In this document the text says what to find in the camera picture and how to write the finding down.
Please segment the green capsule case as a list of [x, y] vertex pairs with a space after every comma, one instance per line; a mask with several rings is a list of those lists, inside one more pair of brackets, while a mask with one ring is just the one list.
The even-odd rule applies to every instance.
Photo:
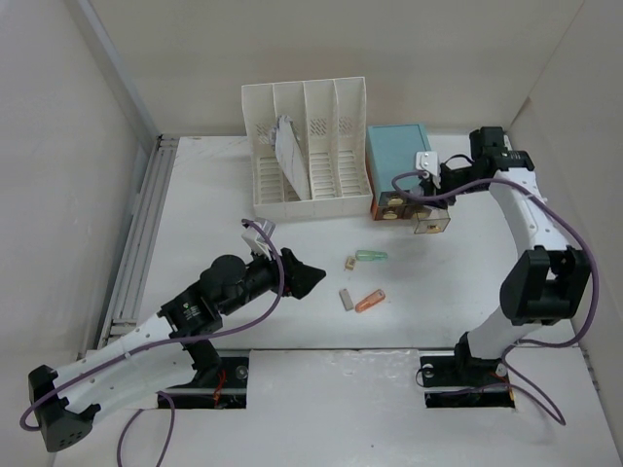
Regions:
[[388, 254], [383, 251], [357, 250], [355, 252], [355, 259], [357, 262], [385, 261], [387, 258]]

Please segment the teal mini drawer cabinet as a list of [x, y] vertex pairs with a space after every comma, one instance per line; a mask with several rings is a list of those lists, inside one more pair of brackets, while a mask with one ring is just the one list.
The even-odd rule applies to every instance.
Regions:
[[424, 124], [368, 126], [366, 132], [367, 173], [373, 191], [374, 221], [409, 220], [414, 214], [410, 199], [391, 185], [396, 175], [415, 169], [416, 153], [431, 149]]

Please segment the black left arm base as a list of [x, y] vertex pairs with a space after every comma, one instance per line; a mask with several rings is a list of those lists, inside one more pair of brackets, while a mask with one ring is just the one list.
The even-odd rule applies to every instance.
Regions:
[[243, 410], [247, 403], [250, 351], [219, 350], [221, 364], [204, 382], [173, 386], [165, 391], [178, 410]]

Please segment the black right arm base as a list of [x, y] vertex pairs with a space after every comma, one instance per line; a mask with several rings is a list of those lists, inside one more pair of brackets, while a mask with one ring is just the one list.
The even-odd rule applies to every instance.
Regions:
[[474, 358], [461, 339], [453, 349], [419, 354], [416, 374], [428, 409], [514, 409], [509, 377], [500, 358]]

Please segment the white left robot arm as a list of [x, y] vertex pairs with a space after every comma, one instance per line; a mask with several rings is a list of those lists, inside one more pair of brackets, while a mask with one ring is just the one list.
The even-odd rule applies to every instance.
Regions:
[[284, 248], [250, 263], [223, 255], [133, 331], [69, 365], [41, 365], [27, 377], [36, 431], [48, 452], [74, 446], [109, 414], [172, 386], [204, 386], [221, 358], [210, 337], [223, 318], [267, 292], [303, 299], [325, 277]]

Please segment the white paper booklet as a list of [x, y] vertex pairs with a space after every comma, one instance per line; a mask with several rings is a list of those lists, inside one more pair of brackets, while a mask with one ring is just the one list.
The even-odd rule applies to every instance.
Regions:
[[279, 115], [269, 133], [269, 141], [285, 178], [300, 200], [312, 198], [307, 163], [293, 126], [287, 115]]

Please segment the grey eraser block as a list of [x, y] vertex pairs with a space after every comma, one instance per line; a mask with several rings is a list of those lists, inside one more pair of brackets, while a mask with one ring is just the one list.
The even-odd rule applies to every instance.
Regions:
[[352, 301], [352, 299], [350, 297], [350, 294], [349, 294], [347, 289], [342, 289], [339, 292], [339, 296], [340, 296], [340, 299], [341, 299], [341, 301], [343, 303], [343, 306], [344, 306], [345, 310], [352, 310], [352, 309], [354, 309], [353, 301]]

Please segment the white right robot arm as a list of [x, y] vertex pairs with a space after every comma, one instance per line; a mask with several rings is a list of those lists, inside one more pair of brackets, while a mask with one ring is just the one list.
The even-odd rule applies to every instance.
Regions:
[[421, 192], [431, 205], [452, 204], [458, 194], [489, 192], [517, 249], [517, 262], [500, 286], [497, 309], [455, 346], [451, 371], [464, 385], [494, 372], [510, 345], [570, 320], [591, 274], [585, 247], [570, 243], [560, 232], [561, 222], [545, 212], [529, 154], [510, 149], [498, 126], [476, 129], [469, 140], [466, 167], [452, 169], [428, 152], [415, 157]]

